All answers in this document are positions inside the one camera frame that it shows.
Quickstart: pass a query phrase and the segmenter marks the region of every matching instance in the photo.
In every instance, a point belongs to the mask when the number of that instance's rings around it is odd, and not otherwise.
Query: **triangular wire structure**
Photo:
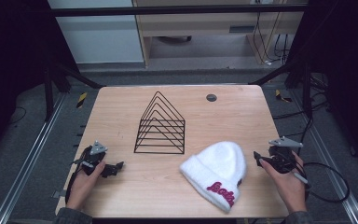
[[[157,91],[139,121],[134,153],[185,154],[185,119]]]

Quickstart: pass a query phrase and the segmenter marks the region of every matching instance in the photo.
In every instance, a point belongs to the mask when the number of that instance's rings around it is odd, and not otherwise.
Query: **white cabinet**
[[[51,8],[132,7],[131,0],[48,0]],[[135,17],[57,17],[79,68],[144,64]]]

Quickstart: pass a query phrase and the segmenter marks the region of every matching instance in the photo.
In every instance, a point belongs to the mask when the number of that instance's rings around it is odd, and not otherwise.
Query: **desk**
[[[186,120],[185,154],[134,153],[140,119],[157,91]],[[208,94],[217,100],[209,102]],[[276,138],[259,86],[102,88],[74,159],[98,140],[108,147],[106,163],[124,161],[125,165],[117,176],[99,179],[85,212],[93,217],[129,218],[284,217],[287,211],[273,182],[253,158],[254,150],[267,156],[268,140]],[[187,158],[219,141],[238,143],[247,163],[241,196],[229,214],[202,198],[179,171]],[[61,198],[57,211],[63,206]]]

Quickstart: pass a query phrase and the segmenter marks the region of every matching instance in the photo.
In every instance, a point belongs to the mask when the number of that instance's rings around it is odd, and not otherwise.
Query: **metal rail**
[[[216,6],[174,6],[174,7],[96,7],[96,8],[53,8],[48,10],[27,10],[26,13],[54,17],[123,16],[155,14],[204,14],[244,12],[298,12],[310,9],[308,4],[271,5],[216,5]]]
[[[22,165],[16,177],[16,180],[11,186],[6,198],[2,202],[0,206],[0,224],[7,223],[10,214],[13,211],[14,206],[16,205],[17,200],[20,198],[21,192],[24,189],[31,172],[34,169],[34,165],[36,164],[37,158],[39,157],[39,154],[42,151],[46,140],[48,139],[48,135],[50,134],[50,131],[58,115],[60,114],[65,95],[66,93],[60,93],[59,99],[54,106],[54,113],[52,114],[51,119],[46,121],[43,125],[42,130],[34,141],[34,145],[31,148],[31,151],[29,152],[24,164]]]

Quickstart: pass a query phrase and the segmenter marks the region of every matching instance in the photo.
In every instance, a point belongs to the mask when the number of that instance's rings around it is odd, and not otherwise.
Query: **metal bar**
[[[53,8],[49,10],[27,10],[26,13],[54,17],[123,16],[155,14],[197,13],[241,13],[241,12],[297,12],[310,9],[308,4],[270,5],[219,5],[219,6],[174,6],[174,7],[96,7]]]
[[[65,99],[65,93],[60,93],[59,99],[54,106],[54,113],[50,120],[45,121],[39,135],[37,136],[31,151],[29,152],[24,164],[22,165],[13,185],[10,188],[6,198],[0,206],[0,224],[5,224],[16,205],[17,200],[20,198],[21,192],[34,169],[37,158],[42,151],[43,145],[45,145],[48,135],[54,125],[62,108],[63,100]]]
[[[173,146],[173,145],[150,145],[150,144],[141,144],[139,146],[142,146],[142,147],[178,147],[178,146]]]
[[[300,97],[297,95],[295,91],[291,91],[292,95],[294,96],[294,102],[296,102],[297,107],[301,110],[301,105],[299,104]],[[307,123],[307,117],[303,114],[303,119]],[[316,145],[316,150],[318,152],[318,155],[320,156],[322,163],[332,167],[333,169],[339,171],[337,168],[336,163],[334,162],[333,158],[331,157],[330,153],[328,152],[328,149],[326,145],[324,144],[324,140],[319,135],[319,132],[315,126],[312,126],[310,128],[310,135],[313,139],[313,142]],[[336,189],[336,193],[343,197],[346,192],[345,183],[340,179],[337,178],[337,176],[332,171],[327,171],[330,180]],[[352,223],[358,224],[358,202],[356,201],[355,197],[351,193],[349,198],[342,203],[345,210],[347,211],[348,217],[351,219]]]
[[[46,67],[43,77],[45,79],[45,99],[46,99],[45,121],[48,121],[54,111],[53,89],[51,85],[51,78],[50,78],[48,67]]]
[[[57,65],[58,68],[60,68],[63,72],[65,72],[69,76],[76,78],[77,80],[85,83],[86,85],[92,87],[93,89],[100,89],[100,88],[104,87],[104,85],[100,85],[100,84],[98,84],[96,82],[93,82],[93,81],[89,80],[88,78],[81,76],[80,74],[78,74],[74,70],[72,70],[72,69],[70,69],[70,68],[68,68],[68,67],[66,67],[66,66],[64,66],[64,65],[62,65],[60,63],[58,63],[56,65]]]
[[[309,119],[312,118],[312,105],[310,99],[310,65],[305,62],[303,75],[303,101],[302,106]]]
[[[167,140],[167,138],[144,138],[144,140]],[[183,140],[177,140],[176,138],[170,138],[170,140],[183,141]]]

